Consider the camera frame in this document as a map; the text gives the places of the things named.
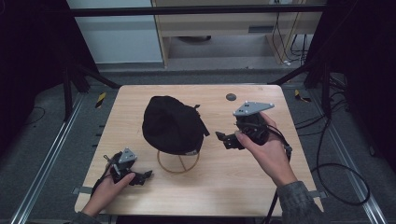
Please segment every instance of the gray sleeve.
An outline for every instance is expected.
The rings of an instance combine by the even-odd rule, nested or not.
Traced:
[[[282,223],[330,223],[302,181],[280,187],[276,192],[282,207]]]
[[[70,224],[100,224],[100,222],[94,217],[78,212],[76,218],[73,219]]]

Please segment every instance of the small metal disc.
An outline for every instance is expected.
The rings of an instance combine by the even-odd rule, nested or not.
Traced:
[[[228,94],[225,96],[225,98],[226,98],[228,101],[234,101],[234,100],[236,100],[236,95],[233,94],[233,93],[228,93]]]

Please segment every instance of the hand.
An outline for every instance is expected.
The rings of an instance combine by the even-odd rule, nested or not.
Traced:
[[[91,196],[85,207],[82,209],[82,213],[90,217],[96,217],[103,209],[105,209],[120,192],[128,186],[128,184],[134,179],[134,173],[126,175],[117,184],[114,184],[113,179],[110,175],[110,169],[108,169],[106,177],[102,183],[97,187],[95,193]]]
[[[267,124],[276,128],[276,123],[273,120],[262,112],[261,115]],[[251,141],[247,135],[240,131],[235,132],[235,135],[241,145],[251,152],[260,167],[278,187],[297,181],[294,172],[291,170],[283,144],[276,135],[270,133],[267,142],[262,146]]]

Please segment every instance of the person's left hand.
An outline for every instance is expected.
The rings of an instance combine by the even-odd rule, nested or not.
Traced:
[[[97,187],[95,193],[91,196],[90,200],[81,212],[90,217],[96,217],[117,197],[117,195],[120,194],[125,187],[128,186],[133,179],[134,173],[130,173],[120,180],[120,182],[114,184],[110,175],[110,169],[108,169],[106,177]]]

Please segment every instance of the white wall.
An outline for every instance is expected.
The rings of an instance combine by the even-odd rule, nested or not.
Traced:
[[[70,8],[151,7],[149,0],[67,0]],[[161,63],[153,16],[81,17],[78,26],[96,63]]]

